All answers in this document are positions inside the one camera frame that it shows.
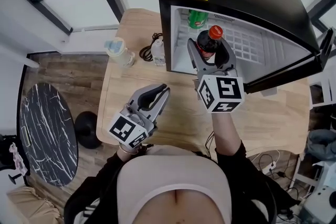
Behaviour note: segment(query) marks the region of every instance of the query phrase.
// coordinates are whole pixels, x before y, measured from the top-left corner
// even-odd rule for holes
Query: black sleeve
[[[124,162],[115,153],[107,159],[96,177],[88,177],[71,195],[64,207],[64,223],[73,224],[76,215],[100,197]]]
[[[277,211],[290,208],[296,204],[296,201],[278,183],[260,172],[246,158],[246,149],[243,143],[241,143],[235,155],[225,156],[217,152],[217,159],[218,165],[228,179],[230,189],[243,192],[246,198],[257,199],[264,204],[274,199]]]

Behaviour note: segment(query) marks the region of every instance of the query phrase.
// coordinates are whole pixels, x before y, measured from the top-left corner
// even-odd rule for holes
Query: human arm
[[[107,159],[106,164],[95,177],[87,177],[84,180],[70,196],[64,207],[65,224],[73,224],[76,215],[84,211],[86,206],[93,203],[100,197],[100,194],[105,192],[113,177],[132,156],[124,148],[119,148],[112,157]]]
[[[240,137],[229,113],[212,113],[217,153],[233,156],[241,145]]]

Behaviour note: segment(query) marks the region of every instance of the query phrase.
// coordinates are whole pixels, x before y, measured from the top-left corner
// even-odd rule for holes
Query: floor
[[[102,88],[105,69],[108,62],[106,55],[60,55],[38,54],[32,55],[31,60],[40,63],[38,69],[27,68],[23,92],[25,96],[28,90],[38,82],[52,84],[66,100],[73,120],[83,111],[98,113],[100,92]],[[61,212],[70,195],[80,186],[88,176],[95,176],[105,164],[106,159],[116,152],[116,147],[102,144],[95,150],[88,150],[79,145],[79,163],[74,180],[65,187],[58,188],[47,184],[37,175],[32,173],[28,178],[28,183],[33,186],[37,194],[50,200]],[[292,178],[297,155],[287,151],[264,152],[259,156],[250,157],[256,167],[265,167],[271,159],[277,161],[273,175],[269,175],[283,189],[288,189],[290,179],[281,178],[278,171],[286,171],[286,176]],[[304,196],[306,191],[301,186],[295,184],[300,196]],[[297,192],[292,190],[291,196],[297,198]]]

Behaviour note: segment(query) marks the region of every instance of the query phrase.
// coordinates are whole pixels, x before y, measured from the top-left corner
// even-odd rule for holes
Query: power strip
[[[262,172],[264,175],[267,175],[270,173],[270,171],[274,170],[276,167],[276,162],[271,162],[269,165],[267,165],[265,168],[262,169]]]

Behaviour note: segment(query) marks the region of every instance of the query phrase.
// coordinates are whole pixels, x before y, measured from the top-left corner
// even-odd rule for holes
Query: plastic water bottle
[[[121,67],[130,67],[134,63],[135,53],[125,46],[125,41],[116,37],[112,41],[105,42],[106,53]]]
[[[151,54],[153,56],[154,64],[158,67],[163,67],[166,65],[166,59],[164,56],[163,42],[157,39],[151,48]]]

